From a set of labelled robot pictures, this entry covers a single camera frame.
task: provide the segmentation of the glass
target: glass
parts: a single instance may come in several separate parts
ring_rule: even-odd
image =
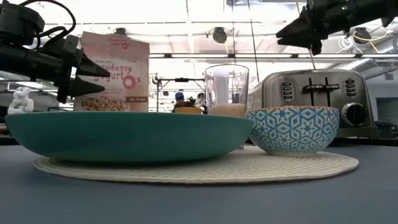
[[[248,102],[249,69],[215,65],[205,70],[208,114],[243,117]]]

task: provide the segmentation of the cereal box label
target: cereal box label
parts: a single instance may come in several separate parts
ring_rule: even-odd
[[[149,44],[121,35],[84,32],[81,46],[89,59],[111,75],[80,76],[85,81],[105,87],[105,91],[76,97],[74,110],[148,110]]]

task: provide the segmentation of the small white toy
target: small white toy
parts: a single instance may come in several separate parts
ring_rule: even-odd
[[[20,114],[32,112],[34,107],[34,102],[29,99],[30,88],[29,87],[18,87],[17,91],[14,92],[14,99],[12,100],[10,106],[8,107],[8,114]]]

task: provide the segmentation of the woven placemat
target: woven placemat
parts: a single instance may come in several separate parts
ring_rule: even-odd
[[[41,157],[33,163],[41,171],[65,177],[125,182],[176,184],[251,183],[317,179],[352,170],[357,159],[319,152],[313,157],[267,156],[245,146],[216,159],[162,166],[110,166],[63,162]]]

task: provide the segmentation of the stainless steel toaster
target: stainless steel toaster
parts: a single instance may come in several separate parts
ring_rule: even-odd
[[[280,106],[332,106],[341,114],[337,138],[378,138],[366,81],[354,71],[273,73],[248,94],[248,110]]]

